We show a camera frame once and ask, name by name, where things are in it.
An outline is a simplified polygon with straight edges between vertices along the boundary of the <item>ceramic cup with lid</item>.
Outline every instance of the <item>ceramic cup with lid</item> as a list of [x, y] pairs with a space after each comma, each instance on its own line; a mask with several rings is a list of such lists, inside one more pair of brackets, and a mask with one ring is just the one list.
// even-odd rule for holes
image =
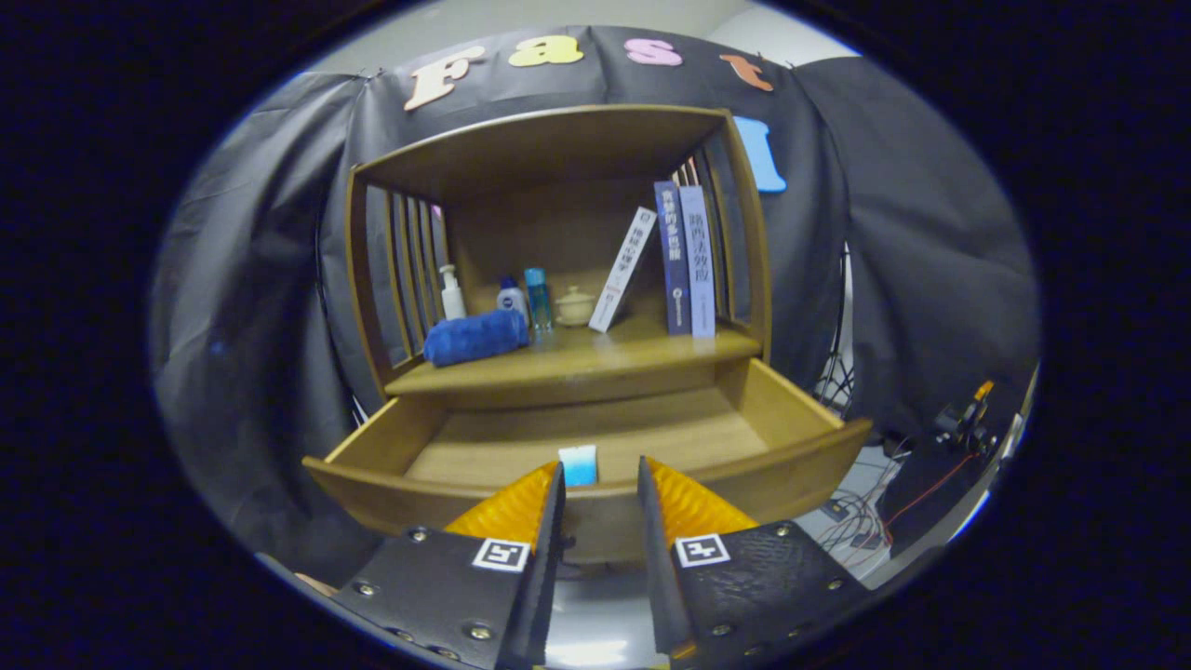
[[567, 286], [567, 294], [554, 301], [559, 306], [559, 323], [586, 325], [596, 311], [596, 298], [580, 293], [579, 286]]

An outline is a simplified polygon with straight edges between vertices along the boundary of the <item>white bottle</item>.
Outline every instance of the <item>white bottle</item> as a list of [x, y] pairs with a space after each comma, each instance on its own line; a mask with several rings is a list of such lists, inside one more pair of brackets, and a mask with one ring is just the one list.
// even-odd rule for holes
[[500, 292], [497, 293], [498, 309], [517, 309], [525, 317], [525, 325], [529, 326], [529, 307], [525, 306], [525, 293], [517, 287], [517, 280], [510, 274], [500, 280]]
[[463, 306], [463, 292], [455, 278], [455, 265], [444, 264], [438, 271], [443, 273], [443, 311], [447, 312], [447, 318], [463, 318], [467, 315], [467, 307]]

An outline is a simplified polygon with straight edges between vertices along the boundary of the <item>rolled towel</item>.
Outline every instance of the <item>rolled towel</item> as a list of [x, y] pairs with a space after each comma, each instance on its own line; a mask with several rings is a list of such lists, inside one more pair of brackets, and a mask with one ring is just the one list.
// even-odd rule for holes
[[426, 333], [423, 356], [435, 368], [486, 359], [529, 345], [529, 325], [517, 309], [493, 309], [441, 320]]

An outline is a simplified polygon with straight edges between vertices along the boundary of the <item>screw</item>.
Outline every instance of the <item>screw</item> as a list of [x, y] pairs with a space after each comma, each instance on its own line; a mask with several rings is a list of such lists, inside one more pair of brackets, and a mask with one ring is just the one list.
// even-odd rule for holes
[[393, 633], [394, 635], [401, 638], [403, 640], [405, 640], [407, 643], [412, 643], [413, 641], [413, 635], [406, 633], [405, 631], [403, 631], [400, 628], [389, 628], [388, 632]]

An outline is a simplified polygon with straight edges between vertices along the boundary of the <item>book spine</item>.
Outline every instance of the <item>book spine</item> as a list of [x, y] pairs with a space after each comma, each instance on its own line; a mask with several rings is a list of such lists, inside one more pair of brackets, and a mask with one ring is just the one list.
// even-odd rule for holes
[[654, 195], [657, 200], [657, 225], [662, 233], [662, 265], [666, 268], [666, 325], [671, 334], [690, 334], [691, 278], [678, 184], [673, 181], [655, 181]]
[[637, 267], [641, 249], [644, 248], [649, 233], [654, 230], [655, 220], [657, 220], [657, 214], [646, 207], [637, 207], [632, 224], [629, 225], [624, 242], [621, 243], [621, 250], [616, 255], [616, 262], [612, 263], [612, 271], [607, 274], [604, 290], [600, 292], [599, 301], [596, 302], [596, 311], [592, 312], [592, 317], [587, 321], [588, 327], [607, 332], [607, 327], [612, 324], [612, 318], [621, 306], [621, 300], [624, 298], [624, 290], [629, 287], [632, 270]]
[[691, 333], [696, 338], [716, 337], [716, 287], [711, 276], [711, 230], [701, 186], [679, 187], [682, 223], [686, 228], [687, 265], [691, 277]]

